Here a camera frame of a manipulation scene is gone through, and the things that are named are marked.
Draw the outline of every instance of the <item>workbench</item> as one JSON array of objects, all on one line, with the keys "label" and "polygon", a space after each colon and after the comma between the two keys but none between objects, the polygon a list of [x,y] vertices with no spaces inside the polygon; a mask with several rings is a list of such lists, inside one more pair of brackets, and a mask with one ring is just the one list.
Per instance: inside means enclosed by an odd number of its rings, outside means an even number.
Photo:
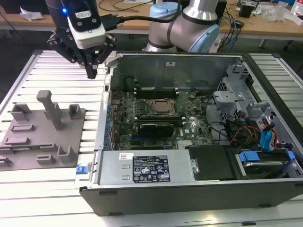
[{"label": "workbench", "polygon": [[[280,58],[271,54],[251,54],[267,79],[294,116],[303,125],[303,82]],[[94,141],[106,69],[99,65],[95,80],[85,70],[71,64],[54,51],[36,51],[0,104],[0,141],[9,128],[15,103],[31,110],[43,109],[37,101],[39,90],[50,90],[60,108],[79,104],[86,109],[78,164],[94,155]],[[262,101],[266,97],[254,83]],[[36,169],[0,172],[1,226],[197,226],[219,224],[242,226],[302,226],[303,195],[273,208],[209,210],[183,213],[98,217],[75,189],[75,168]]]},{"label": "workbench", "polygon": [[[102,2],[102,7],[109,10],[115,10],[112,4],[116,0],[105,0]],[[236,3],[237,0],[227,0],[229,13],[233,15],[236,20],[240,20],[245,23],[241,30],[239,38],[254,38],[254,39],[276,39],[276,40],[303,40],[303,26],[298,26],[295,22],[286,20],[286,22],[265,22],[261,15],[251,15],[250,18],[238,17],[238,12],[235,11],[235,6],[231,7],[232,4]],[[135,6],[136,3],[118,3],[117,6],[121,8],[127,8]],[[139,12],[118,12],[120,16],[133,16],[142,15],[148,16],[149,10],[152,4],[141,5],[135,9]],[[99,10],[100,15],[106,15],[109,13],[101,9]],[[25,20],[18,14],[6,14],[3,9],[1,11],[5,18],[17,29],[17,30],[31,30],[31,31],[54,31],[54,23],[50,15],[44,15],[44,19],[34,20],[32,22]],[[148,34],[149,22],[148,21],[126,21],[122,27],[111,31],[111,33],[124,33],[124,34]],[[12,28],[6,23],[6,21],[0,17],[0,29]],[[223,19],[220,25],[220,35],[224,36],[228,34],[230,30],[230,24],[226,19]]]}]

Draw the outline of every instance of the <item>cable connector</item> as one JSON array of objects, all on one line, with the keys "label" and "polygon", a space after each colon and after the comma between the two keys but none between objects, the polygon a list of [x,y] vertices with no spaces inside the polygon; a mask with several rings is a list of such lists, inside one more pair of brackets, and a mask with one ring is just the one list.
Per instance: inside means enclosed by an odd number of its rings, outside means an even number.
[{"label": "cable connector", "polygon": [[111,31],[117,29],[117,27],[121,27],[122,24],[122,17],[118,17],[117,14],[107,14],[101,16],[102,24],[105,28],[105,31]]},{"label": "cable connector", "polygon": [[272,128],[274,128],[275,127],[275,123],[270,123],[268,126],[266,126],[264,129],[263,129],[263,131],[269,131],[269,130],[271,130]]}]

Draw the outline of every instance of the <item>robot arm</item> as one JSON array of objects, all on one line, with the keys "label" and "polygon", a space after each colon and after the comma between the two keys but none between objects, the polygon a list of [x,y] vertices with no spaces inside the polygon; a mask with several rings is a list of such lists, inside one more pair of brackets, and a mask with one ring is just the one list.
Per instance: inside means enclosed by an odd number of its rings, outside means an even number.
[{"label": "robot arm", "polygon": [[178,0],[176,13],[166,19],[112,14],[100,17],[96,0],[45,1],[56,25],[55,33],[47,41],[49,47],[85,68],[89,79],[96,77],[98,64],[116,47],[116,39],[106,32],[125,21],[151,21],[146,51],[171,51],[170,48],[178,46],[190,52],[206,52],[219,33],[215,25],[218,0],[190,0],[181,15]]},{"label": "robot arm", "polygon": [[94,79],[98,64],[115,49],[116,39],[106,31],[116,29],[119,19],[112,14],[100,17],[96,0],[46,0],[46,4],[56,25],[49,47],[77,62]]},{"label": "robot arm", "polygon": [[[187,52],[207,52],[219,35],[215,9],[218,0],[190,0],[176,20],[167,24],[150,23],[147,52],[171,52],[175,46]],[[176,3],[153,5],[151,14],[164,15],[175,10]]]}]

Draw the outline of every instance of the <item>white paper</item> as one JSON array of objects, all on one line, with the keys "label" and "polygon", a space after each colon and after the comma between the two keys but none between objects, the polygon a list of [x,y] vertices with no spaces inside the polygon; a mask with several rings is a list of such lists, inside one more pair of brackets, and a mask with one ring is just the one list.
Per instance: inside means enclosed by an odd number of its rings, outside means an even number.
[{"label": "white paper", "polygon": [[22,16],[26,20],[32,21],[32,20],[39,20],[44,18],[42,16],[42,13],[40,12],[30,12],[25,9],[22,9],[21,7],[20,10],[21,10],[20,16]]}]

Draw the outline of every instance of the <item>power supply label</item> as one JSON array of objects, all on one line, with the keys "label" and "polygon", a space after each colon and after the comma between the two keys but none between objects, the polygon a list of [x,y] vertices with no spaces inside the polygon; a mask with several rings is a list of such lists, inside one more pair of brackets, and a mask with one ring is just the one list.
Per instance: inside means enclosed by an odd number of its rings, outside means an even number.
[{"label": "power supply label", "polygon": [[133,181],[135,183],[170,182],[167,156],[134,156]]}]

